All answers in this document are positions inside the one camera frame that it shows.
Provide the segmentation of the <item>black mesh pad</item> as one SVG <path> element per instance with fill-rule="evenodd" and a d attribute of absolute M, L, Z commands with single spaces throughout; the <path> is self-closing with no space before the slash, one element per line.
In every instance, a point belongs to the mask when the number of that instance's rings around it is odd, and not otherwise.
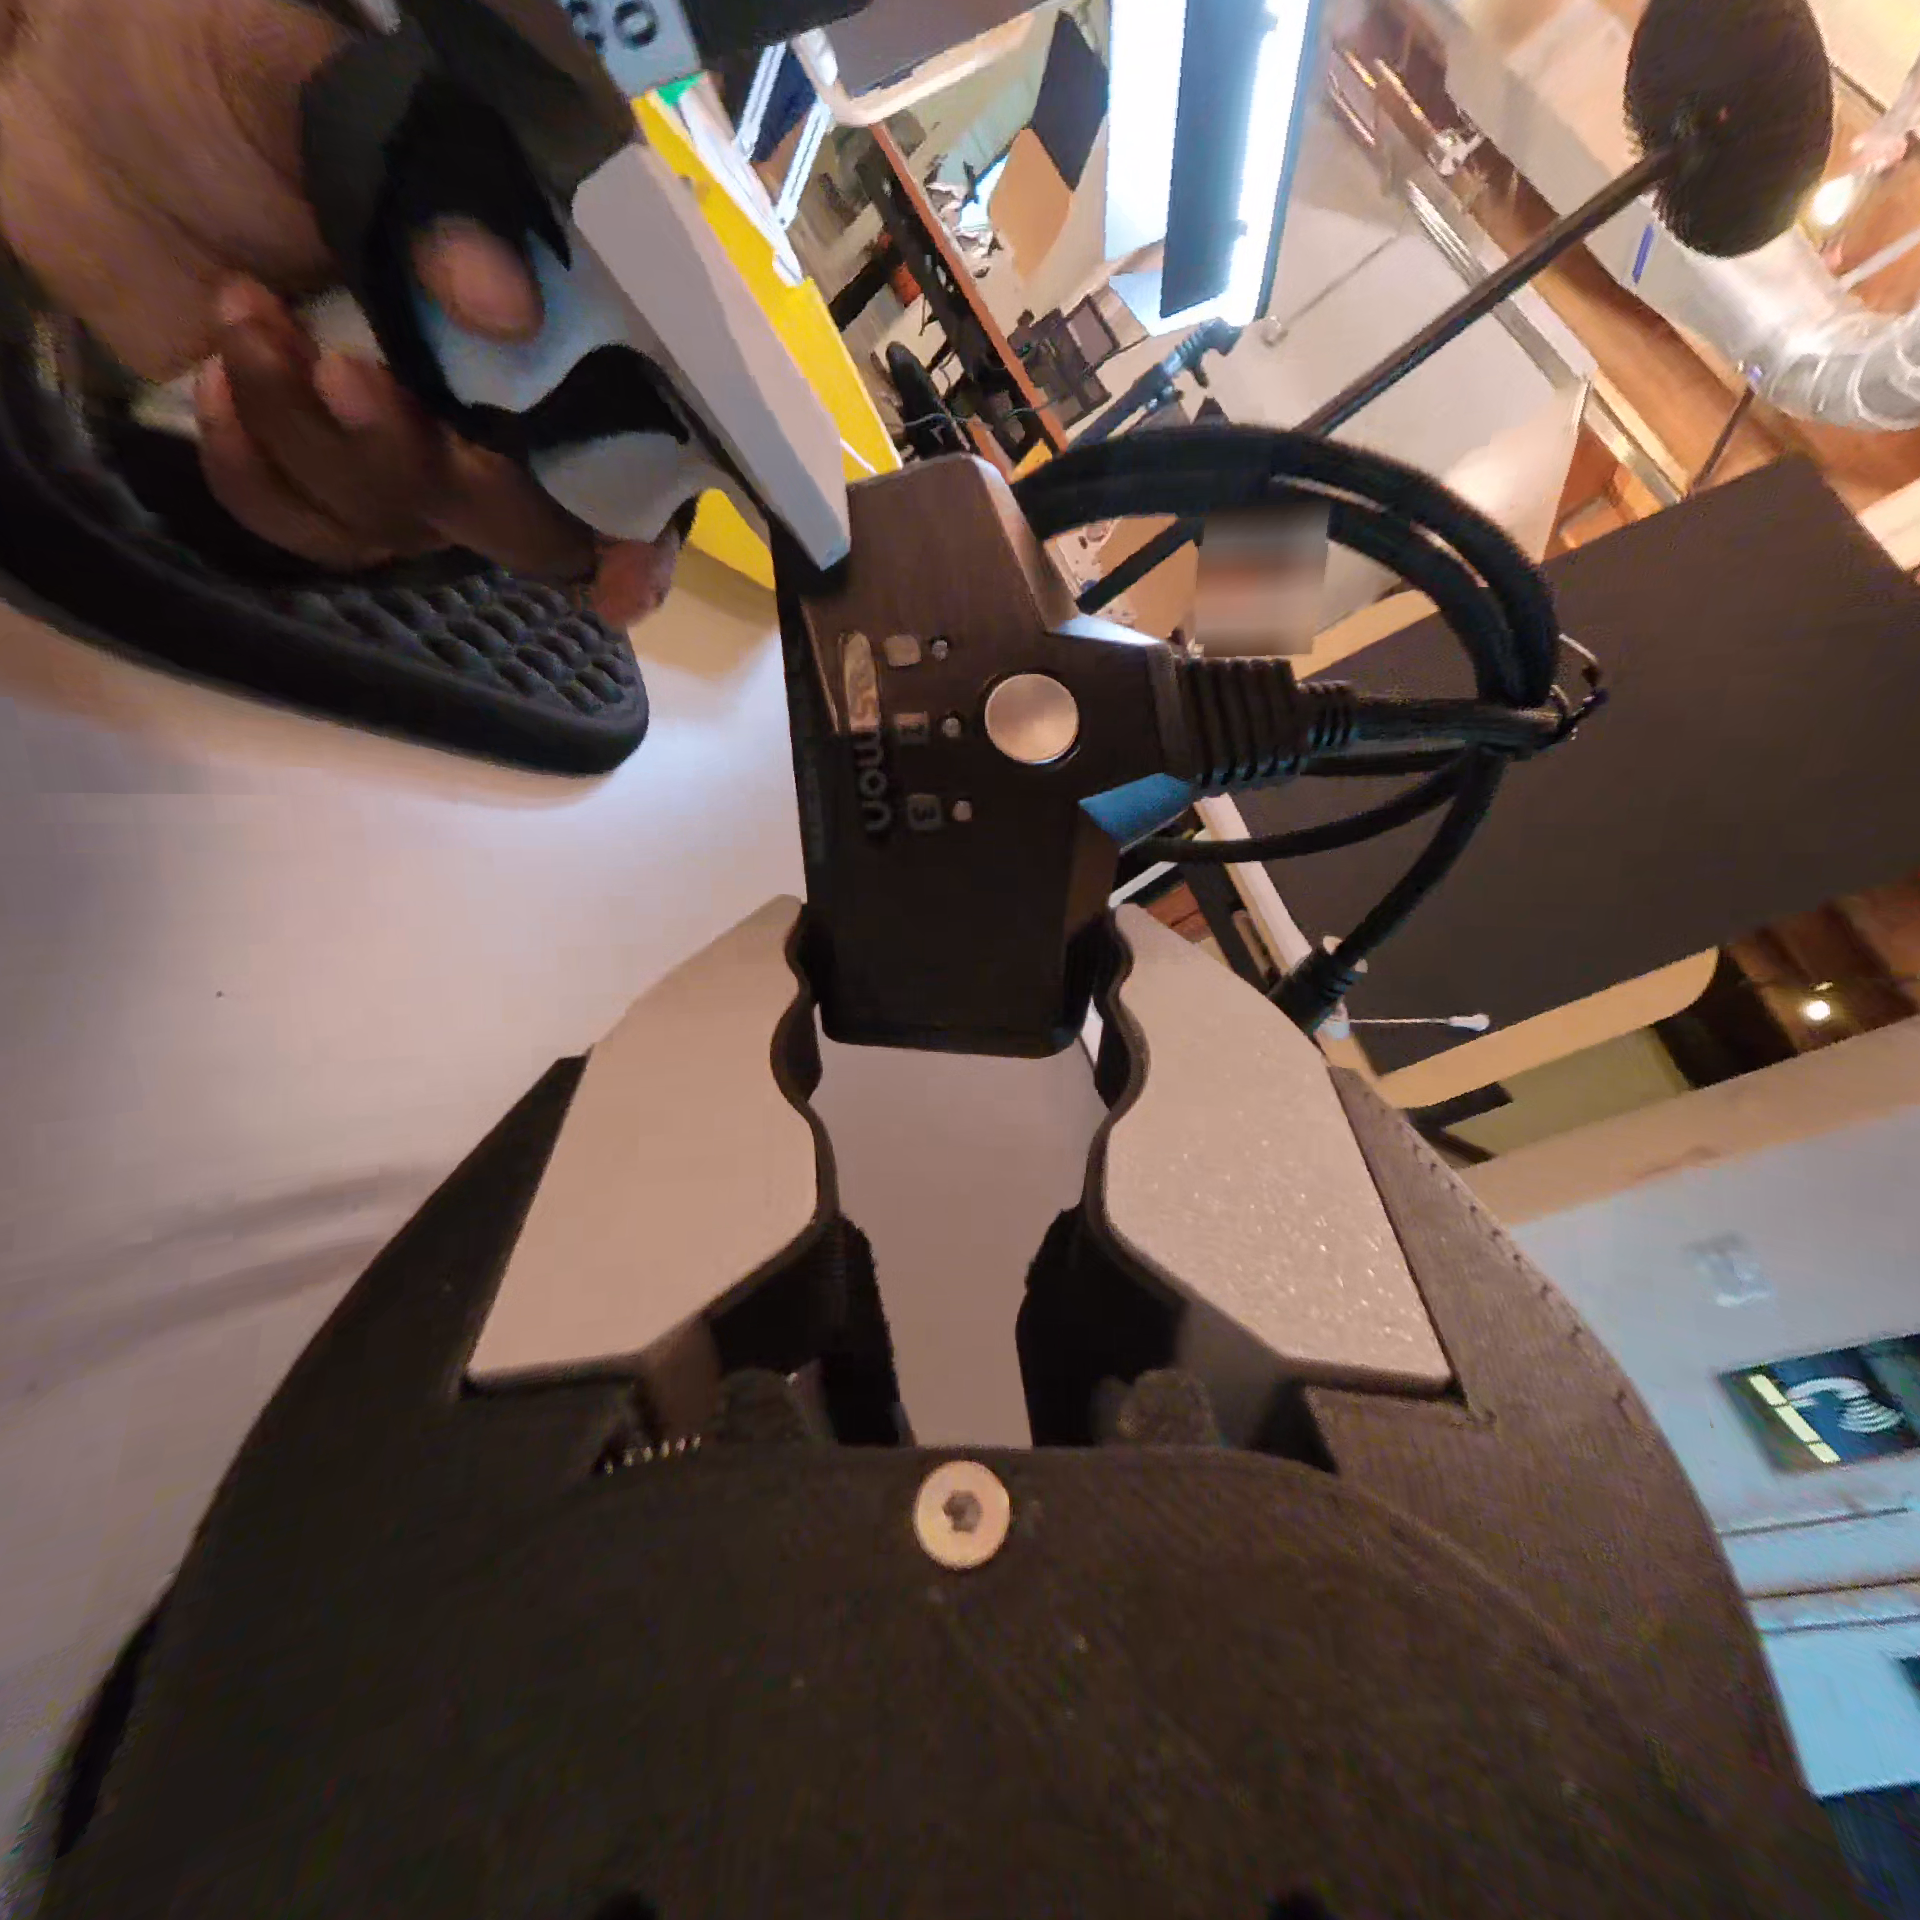
<path fill-rule="evenodd" d="M 241 525 L 191 429 L 71 321 L 4 296 L 4 609 L 264 704 L 601 778 L 651 707 L 632 641 L 568 592 L 455 547 L 338 572 Z"/>

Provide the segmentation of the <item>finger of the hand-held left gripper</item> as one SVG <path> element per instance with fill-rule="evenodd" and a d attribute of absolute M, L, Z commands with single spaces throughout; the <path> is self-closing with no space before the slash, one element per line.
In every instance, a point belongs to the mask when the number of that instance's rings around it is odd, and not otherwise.
<path fill-rule="evenodd" d="M 583 180 L 571 225 L 626 343 L 698 425 L 738 505 L 817 570 L 840 568 L 850 551 L 842 429 L 691 188 L 635 140 Z"/>

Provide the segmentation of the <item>black boom pole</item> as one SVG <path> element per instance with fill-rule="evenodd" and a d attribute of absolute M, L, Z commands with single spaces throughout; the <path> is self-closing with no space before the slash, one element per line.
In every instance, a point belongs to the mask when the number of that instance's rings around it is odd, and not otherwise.
<path fill-rule="evenodd" d="M 1360 412 L 1399 386 L 1410 373 L 1427 367 L 1464 331 L 1492 316 L 1507 300 L 1533 283 L 1554 261 L 1581 248 L 1632 201 L 1639 201 L 1645 192 L 1658 186 L 1667 186 L 1679 171 L 1684 171 L 1689 165 L 1687 149 L 1689 140 L 1680 136 L 1645 153 L 1597 195 L 1573 208 L 1565 218 L 1556 219 L 1499 269 L 1477 280 L 1460 300 L 1453 300 L 1452 306 L 1427 322 L 1399 351 L 1388 355 L 1367 373 L 1357 375 L 1344 391 L 1301 420 L 1296 433 L 1308 436 L 1329 436 L 1347 420 L 1353 420 Z"/>

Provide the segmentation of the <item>black HDMI switch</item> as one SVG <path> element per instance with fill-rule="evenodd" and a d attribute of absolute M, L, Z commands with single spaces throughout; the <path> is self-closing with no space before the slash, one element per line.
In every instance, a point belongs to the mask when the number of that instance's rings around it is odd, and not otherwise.
<path fill-rule="evenodd" d="M 1095 522 L 1327 513 L 1442 618 L 1471 700 L 1194 656 L 1076 612 L 1048 540 Z M 1331 951 L 1276 987 L 1312 1033 L 1452 876 L 1507 770 L 1602 701 L 1544 572 L 1485 515 L 1385 456 L 1203 423 L 1069 449 L 1008 483 L 969 456 L 849 490 L 850 551 L 772 536 L 808 905 L 802 975 L 849 1044 L 1048 1059 L 1112 971 L 1123 852 L 1082 801 L 1143 778 L 1201 799 L 1155 859 L 1336 852 L 1437 815 L 1427 849 Z"/>

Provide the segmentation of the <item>blue tape roll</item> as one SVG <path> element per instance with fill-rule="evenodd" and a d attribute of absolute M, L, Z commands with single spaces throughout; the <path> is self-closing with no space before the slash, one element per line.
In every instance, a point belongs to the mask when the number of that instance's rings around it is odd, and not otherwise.
<path fill-rule="evenodd" d="M 1152 775 L 1082 801 L 1082 811 L 1125 852 L 1163 835 L 1201 799 L 1194 783 Z"/>

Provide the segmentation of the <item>yellow plastic bin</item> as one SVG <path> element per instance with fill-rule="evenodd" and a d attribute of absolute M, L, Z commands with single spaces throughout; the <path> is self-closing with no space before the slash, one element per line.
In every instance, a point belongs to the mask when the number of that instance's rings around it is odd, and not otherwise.
<path fill-rule="evenodd" d="M 712 87 L 700 81 L 684 90 L 658 90 L 639 96 L 633 112 L 640 133 L 689 186 L 761 316 L 834 423 L 847 481 L 899 471 L 901 456 L 831 321 L 828 301 L 794 257 L 775 205 L 743 160 Z"/>

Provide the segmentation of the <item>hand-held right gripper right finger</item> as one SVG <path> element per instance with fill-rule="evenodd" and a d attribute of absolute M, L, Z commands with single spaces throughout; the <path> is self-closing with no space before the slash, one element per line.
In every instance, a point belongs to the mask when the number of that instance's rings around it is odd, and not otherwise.
<path fill-rule="evenodd" d="M 1027 1272 L 1032 1441 L 1117 1441 L 1145 1377 L 1231 1450 L 1320 1450 L 1311 1392 L 1450 1401 L 1457 1369 L 1324 1051 L 1135 905 L 1095 996 L 1084 1194 Z"/>

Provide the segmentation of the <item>studio light panel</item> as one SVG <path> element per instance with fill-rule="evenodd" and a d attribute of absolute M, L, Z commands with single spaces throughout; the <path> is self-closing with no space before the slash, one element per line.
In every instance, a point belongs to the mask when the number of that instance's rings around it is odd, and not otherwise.
<path fill-rule="evenodd" d="M 1320 90 L 1321 3 L 1114 3 L 1101 248 L 1152 339 L 1273 296 Z"/>

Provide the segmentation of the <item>silver ventilation duct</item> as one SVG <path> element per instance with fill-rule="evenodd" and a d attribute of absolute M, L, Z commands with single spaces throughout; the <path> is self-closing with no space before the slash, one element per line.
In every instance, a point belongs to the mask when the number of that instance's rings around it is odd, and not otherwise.
<path fill-rule="evenodd" d="M 1915 309 L 1860 304 L 1797 228 L 1722 259 L 1650 225 L 1632 287 L 1786 417 L 1885 435 L 1917 425 Z"/>

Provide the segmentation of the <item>black board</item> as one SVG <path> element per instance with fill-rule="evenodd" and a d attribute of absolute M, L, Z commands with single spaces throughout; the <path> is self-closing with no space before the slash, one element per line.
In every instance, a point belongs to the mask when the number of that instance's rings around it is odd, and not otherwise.
<path fill-rule="evenodd" d="M 1085 171 L 1108 101 L 1108 67 L 1079 24 L 1059 13 L 1027 127 L 1064 180 L 1076 183 Z"/>
<path fill-rule="evenodd" d="M 1351 987 L 1514 1026 L 1915 873 L 1915 580 L 1805 460 L 1547 570 L 1608 704 L 1514 765 Z"/>

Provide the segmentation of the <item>person's left hand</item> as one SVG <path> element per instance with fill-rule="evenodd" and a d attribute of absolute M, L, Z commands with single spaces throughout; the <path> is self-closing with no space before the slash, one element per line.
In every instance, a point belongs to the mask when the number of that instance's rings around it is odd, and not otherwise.
<path fill-rule="evenodd" d="M 681 536 L 595 536 L 298 321 L 338 280 L 299 95 L 348 37 L 309 4 L 4 4 L 4 248 L 133 377 L 196 379 L 209 491 L 255 537 L 332 572 L 466 548 L 628 629 Z"/>

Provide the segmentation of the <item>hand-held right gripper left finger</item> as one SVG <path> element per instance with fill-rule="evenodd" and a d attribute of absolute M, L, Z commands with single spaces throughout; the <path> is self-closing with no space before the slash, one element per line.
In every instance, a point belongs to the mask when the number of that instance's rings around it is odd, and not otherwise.
<path fill-rule="evenodd" d="M 720 1423 L 733 1377 L 780 1377 L 817 1433 L 906 1441 L 873 1249 L 812 1106 L 801 932 L 797 899 L 764 904 L 592 1044 L 468 1385 L 628 1385 L 644 1443 L 672 1450 Z"/>

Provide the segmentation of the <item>wooden office desk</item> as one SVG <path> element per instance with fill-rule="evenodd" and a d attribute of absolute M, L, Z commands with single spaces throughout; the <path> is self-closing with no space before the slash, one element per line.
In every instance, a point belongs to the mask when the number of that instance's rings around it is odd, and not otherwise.
<path fill-rule="evenodd" d="M 858 171 L 887 240 L 919 287 L 944 345 L 979 403 L 971 433 L 995 440 L 1008 474 L 1066 452 L 1067 435 L 1060 420 L 992 319 L 967 261 L 884 127 L 868 128 L 868 149 L 860 155 Z"/>

